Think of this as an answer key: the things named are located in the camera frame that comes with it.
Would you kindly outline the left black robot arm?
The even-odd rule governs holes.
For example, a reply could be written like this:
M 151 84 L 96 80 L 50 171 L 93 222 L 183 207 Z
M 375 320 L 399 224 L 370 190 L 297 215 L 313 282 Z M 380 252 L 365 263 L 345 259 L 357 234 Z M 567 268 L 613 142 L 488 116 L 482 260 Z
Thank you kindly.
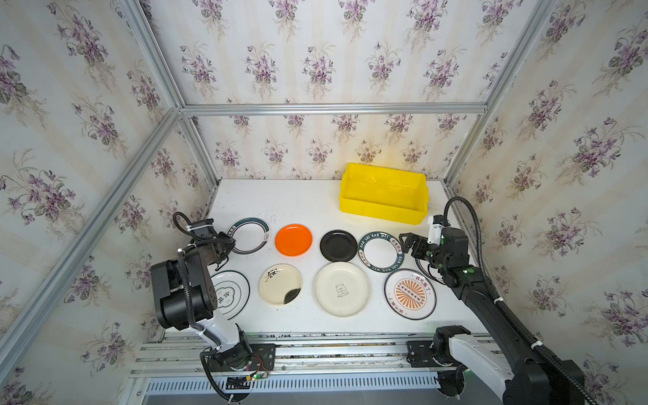
M 212 219 L 190 221 L 175 211 L 172 222 L 189 236 L 187 246 L 177 250 L 174 259 L 150 268 L 155 316 L 164 329 L 189 329 L 209 348 L 201 355 L 205 364 L 214 361 L 222 367 L 242 370 L 253 355 L 243 330 L 218 310 L 216 289 L 209 266 L 229 260 L 236 241 L 214 229 Z

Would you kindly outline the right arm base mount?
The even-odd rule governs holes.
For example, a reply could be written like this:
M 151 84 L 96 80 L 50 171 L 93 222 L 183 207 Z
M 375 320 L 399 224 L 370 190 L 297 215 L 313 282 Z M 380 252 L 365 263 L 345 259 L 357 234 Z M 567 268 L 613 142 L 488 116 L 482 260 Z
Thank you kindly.
M 462 326 L 438 327 L 431 340 L 408 341 L 408 364 L 412 368 L 429 368 L 433 366 L 454 367 L 455 371 L 438 373 L 439 393 L 447 398 L 459 398 L 465 388 L 464 371 L 467 367 L 454 359 L 450 351 L 450 339 L 458 335 L 471 335 Z

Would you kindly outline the orange plastic plate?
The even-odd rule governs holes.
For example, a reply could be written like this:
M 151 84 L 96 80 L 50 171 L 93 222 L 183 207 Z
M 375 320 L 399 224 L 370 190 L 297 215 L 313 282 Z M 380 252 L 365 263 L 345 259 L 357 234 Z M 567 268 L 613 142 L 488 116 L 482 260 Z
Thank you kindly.
M 276 249 L 287 257 L 298 257 L 308 252 L 312 242 L 312 233 L 302 224 L 288 224 L 275 236 Z

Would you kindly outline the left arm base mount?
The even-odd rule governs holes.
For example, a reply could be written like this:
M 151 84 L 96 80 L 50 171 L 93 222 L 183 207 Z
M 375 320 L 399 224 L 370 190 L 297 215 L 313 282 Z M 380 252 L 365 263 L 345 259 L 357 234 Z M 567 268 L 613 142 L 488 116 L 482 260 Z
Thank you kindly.
M 240 404 L 249 393 L 251 383 L 269 376 L 274 368 L 274 358 L 277 346 L 275 344 L 252 344 L 244 349 L 231 349 L 220 353 L 216 349 L 204 349 L 199 354 L 202 370 L 211 388 L 227 404 Z M 226 377 L 225 383 L 219 383 L 214 377 L 214 371 L 244 372 L 244 376 Z

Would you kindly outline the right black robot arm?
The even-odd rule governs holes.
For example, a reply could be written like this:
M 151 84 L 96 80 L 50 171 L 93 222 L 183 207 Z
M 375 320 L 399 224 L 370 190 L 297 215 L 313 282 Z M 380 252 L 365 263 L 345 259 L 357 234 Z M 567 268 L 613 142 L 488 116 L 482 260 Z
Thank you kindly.
M 401 234 L 403 252 L 436 269 L 443 284 L 486 327 L 501 354 L 479 346 L 465 327 L 439 327 L 428 349 L 416 347 L 412 365 L 432 361 L 453 367 L 440 389 L 446 396 L 462 392 L 464 371 L 472 371 L 504 404 L 594 404 L 585 389 L 585 374 L 572 360 L 560 359 L 535 337 L 497 292 L 484 269 L 482 248 L 469 263 L 469 239 L 450 225 L 449 208 L 433 217 L 428 236 Z

